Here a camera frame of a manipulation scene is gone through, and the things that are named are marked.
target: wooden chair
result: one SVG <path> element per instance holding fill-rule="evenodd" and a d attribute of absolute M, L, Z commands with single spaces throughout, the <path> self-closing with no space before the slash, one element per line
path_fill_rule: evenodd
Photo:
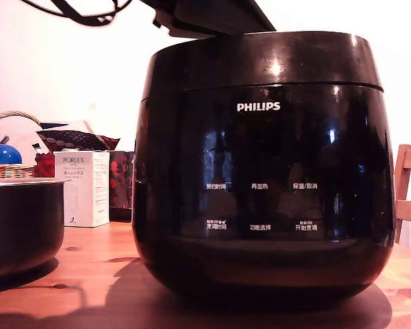
<path fill-rule="evenodd" d="M 411 221 L 411 201 L 406 201 L 411 172 L 411 145 L 400 145 L 395 168 L 396 186 L 396 232 L 395 241 L 399 243 L 402 221 Z"/>

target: red patterned fabric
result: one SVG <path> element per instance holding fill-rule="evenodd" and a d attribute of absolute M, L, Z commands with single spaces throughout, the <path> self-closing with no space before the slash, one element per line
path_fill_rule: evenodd
<path fill-rule="evenodd" d="M 55 177 L 55 156 L 53 154 L 37 154 L 37 165 L 34 168 L 35 177 Z"/>
<path fill-rule="evenodd" d="M 119 138 L 108 138 L 75 130 L 43 130 L 37 132 L 50 152 L 62 149 L 80 151 L 110 151 L 116 148 Z"/>
<path fill-rule="evenodd" d="M 133 159 L 133 152 L 110 152 L 110 207 L 132 208 Z"/>

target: glossy black surface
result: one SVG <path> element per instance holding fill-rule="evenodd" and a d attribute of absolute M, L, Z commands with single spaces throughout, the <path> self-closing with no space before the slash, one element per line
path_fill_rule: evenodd
<path fill-rule="evenodd" d="M 268 102 L 280 109 L 238 107 Z M 388 260 L 392 173 L 376 88 L 161 90 L 140 109 L 135 239 L 153 275 L 183 295 L 338 300 Z"/>
<path fill-rule="evenodd" d="M 142 0 L 156 10 L 154 25 L 170 36 L 204 38 L 275 31 L 254 0 Z"/>
<path fill-rule="evenodd" d="M 64 237 L 64 183 L 0 186 L 0 278 L 52 259 Z"/>
<path fill-rule="evenodd" d="M 365 39 L 336 32 L 267 32 L 181 43 L 152 57 L 143 99 L 204 88 L 327 82 L 382 90 Z"/>

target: white wall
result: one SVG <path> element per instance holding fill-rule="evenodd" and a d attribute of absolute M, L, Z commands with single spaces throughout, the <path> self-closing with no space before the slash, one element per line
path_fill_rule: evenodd
<path fill-rule="evenodd" d="M 37 3 L 49 6 L 50 1 Z M 111 5 L 110 0 L 69 3 L 87 14 Z M 366 38 L 385 89 L 394 157 L 400 143 L 411 144 L 411 0 L 258 4 L 280 31 L 327 30 Z M 21 1 L 0 0 L 0 112 L 24 110 L 42 121 L 93 120 L 116 127 L 133 145 L 149 57 L 183 41 L 156 29 L 152 20 L 153 10 L 138 0 L 102 28 L 82 27 Z M 411 247 L 409 223 L 401 242 Z"/>

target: wooden table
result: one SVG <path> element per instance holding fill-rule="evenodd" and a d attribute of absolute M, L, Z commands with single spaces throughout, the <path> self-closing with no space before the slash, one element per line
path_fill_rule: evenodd
<path fill-rule="evenodd" d="M 334 309 L 295 314 L 183 304 L 147 272 L 129 223 L 66 228 L 56 258 L 51 273 L 0 292 L 0 328 L 411 328 L 411 250 L 402 245 L 363 293 Z"/>

